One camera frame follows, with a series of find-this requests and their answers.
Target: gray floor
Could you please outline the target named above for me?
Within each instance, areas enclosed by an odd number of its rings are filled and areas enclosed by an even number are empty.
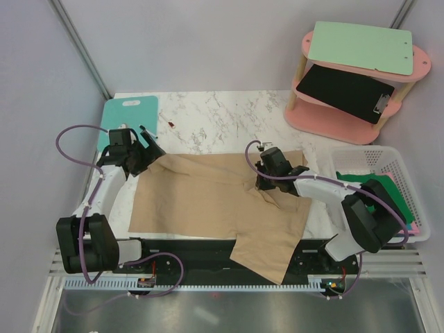
[[[83,311],[121,293],[69,291]],[[59,309],[53,332],[424,332],[408,280],[360,280],[343,300],[306,293],[177,292],[163,298],[123,298],[87,316]]]

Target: white marble surface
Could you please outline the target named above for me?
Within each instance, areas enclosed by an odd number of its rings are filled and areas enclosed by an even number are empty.
[[[159,98],[160,112],[176,125],[172,129],[159,118],[157,142],[167,153],[243,153],[249,141],[259,139],[283,151],[302,149],[310,169],[331,176],[328,151],[346,145],[289,126],[282,115],[288,91],[120,93],[115,98],[148,95]],[[112,208],[110,225],[116,238],[188,238],[129,233],[136,187],[137,178],[130,177]],[[314,200],[303,238],[330,238],[337,231],[325,204]]]

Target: white plastic laundry basket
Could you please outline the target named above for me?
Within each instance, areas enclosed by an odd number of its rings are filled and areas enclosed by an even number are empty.
[[[393,174],[395,184],[398,186],[410,211],[415,216],[415,223],[420,231],[419,234],[411,235],[409,243],[425,241],[430,237],[429,224],[425,219],[424,212],[420,206],[418,195],[413,188],[413,183],[407,173],[407,168],[402,161],[398,151],[386,146],[347,146],[335,148],[330,155],[330,166],[332,174],[336,177],[336,171],[341,174],[365,175],[369,173]],[[338,208],[332,208],[331,215],[334,218],[341,216],[345,223],[345,215]],[[402,237],[394,237],[390,243],[401,241]]]

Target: gray wall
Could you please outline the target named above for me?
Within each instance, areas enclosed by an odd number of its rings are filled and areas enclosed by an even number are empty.
[[[289,89],[316,20],[390,26],[402,0],[62,0],[112,94]]]
[[[68,125],[98,123],[103,99],[46,0],[2,0],[0,45],[0,331],[29,332],[56,222],[87,174],[54,141]],[[90,160],[96,137],[85,130],[63,144]]]
[[[444,2],[418,0],[402,28],[432,59],[432,70],[387,122],[378,142],[397,148],[432,225],[429,241],[418,245],[444,313]]]

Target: dark green fabric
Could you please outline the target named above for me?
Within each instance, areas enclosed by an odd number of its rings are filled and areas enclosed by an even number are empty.
[[[341,175],[339,172],[336,172],[336,176],[339,180],[344,180],[346,182],[366,182],[370,179],[375,179],[379,181],[382,186],[386,189],[390,197],[393,199],[395,204],[399,207],[402,215],[404,215],[407,224],[415,221],[415,217],[410,212],[409,206],[405,203],[404,198],[396,184],[391,180],[389,176],[385,175],[375,175],[374,173],[370,173],[368,175]],[[375,210],[374,207],[368,207],[368,210],[372,212]]]

